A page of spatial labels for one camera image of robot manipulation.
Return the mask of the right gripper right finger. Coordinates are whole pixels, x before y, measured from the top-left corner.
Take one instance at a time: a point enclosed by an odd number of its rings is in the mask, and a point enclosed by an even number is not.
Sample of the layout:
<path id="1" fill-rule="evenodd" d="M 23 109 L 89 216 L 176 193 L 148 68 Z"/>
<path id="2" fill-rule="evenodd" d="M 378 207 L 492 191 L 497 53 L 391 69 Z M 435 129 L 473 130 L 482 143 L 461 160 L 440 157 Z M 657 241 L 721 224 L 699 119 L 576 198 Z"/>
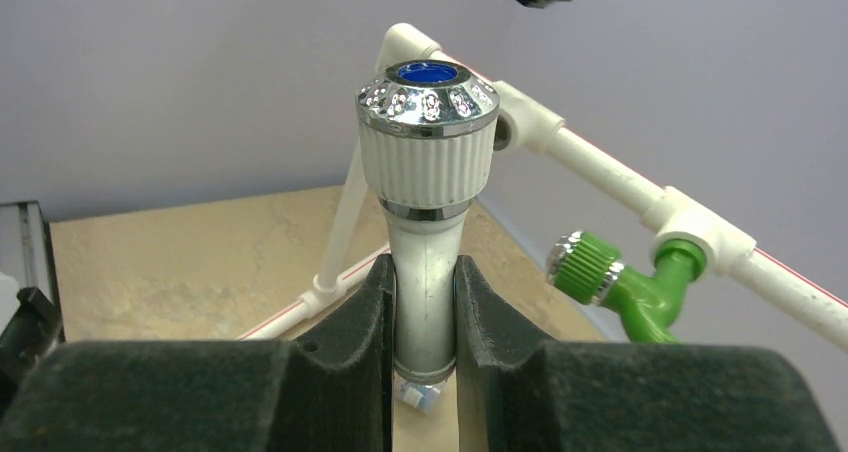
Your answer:
<path id="1" fill-rule="evenodd" d="M 463 451 L 835 451 L 806 381 L 763 348 L 561 341 L 455 268 Z"/>

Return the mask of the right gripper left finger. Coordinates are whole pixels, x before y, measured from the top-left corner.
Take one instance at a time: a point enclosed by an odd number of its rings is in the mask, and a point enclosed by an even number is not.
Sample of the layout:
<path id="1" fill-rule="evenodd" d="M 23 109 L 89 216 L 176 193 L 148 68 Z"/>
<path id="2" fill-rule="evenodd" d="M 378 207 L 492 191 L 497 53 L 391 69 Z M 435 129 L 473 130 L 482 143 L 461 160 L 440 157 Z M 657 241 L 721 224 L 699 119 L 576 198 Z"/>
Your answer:
<path id="1" fill-rule="evenodd" d="M 5 451 L 388 451 L 395 269 L 293 340 L 55 349 L 1 421 Z"/>

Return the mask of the white water faucet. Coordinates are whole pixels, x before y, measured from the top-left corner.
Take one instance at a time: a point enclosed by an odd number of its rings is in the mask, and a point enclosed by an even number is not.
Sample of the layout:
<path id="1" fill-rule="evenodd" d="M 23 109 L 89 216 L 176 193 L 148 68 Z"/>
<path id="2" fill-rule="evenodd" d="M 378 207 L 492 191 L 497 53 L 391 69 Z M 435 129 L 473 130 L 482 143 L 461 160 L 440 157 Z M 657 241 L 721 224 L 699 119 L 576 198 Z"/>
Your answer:
<path id="1" fill-rule="evenodd" d="M 490 174 L 500 98 L 463 65 L 391 65 L 358 94 L 367 185 L 395 268 L 396 371 L 435 384 L 456 360 L 454 271 L 467 213 Z"/>

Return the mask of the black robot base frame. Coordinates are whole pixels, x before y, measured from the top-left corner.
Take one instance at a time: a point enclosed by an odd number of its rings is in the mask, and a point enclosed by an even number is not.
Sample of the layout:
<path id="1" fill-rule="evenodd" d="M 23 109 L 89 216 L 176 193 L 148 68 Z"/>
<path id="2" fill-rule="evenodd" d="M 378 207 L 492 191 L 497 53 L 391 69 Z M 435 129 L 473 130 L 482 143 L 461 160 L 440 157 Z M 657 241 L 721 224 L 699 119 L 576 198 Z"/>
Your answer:
<path id="1" fill-rule="evenodd" d="M 65 341 L 50 226 L 37 201 L 1 206 L 1 410 Z"/>

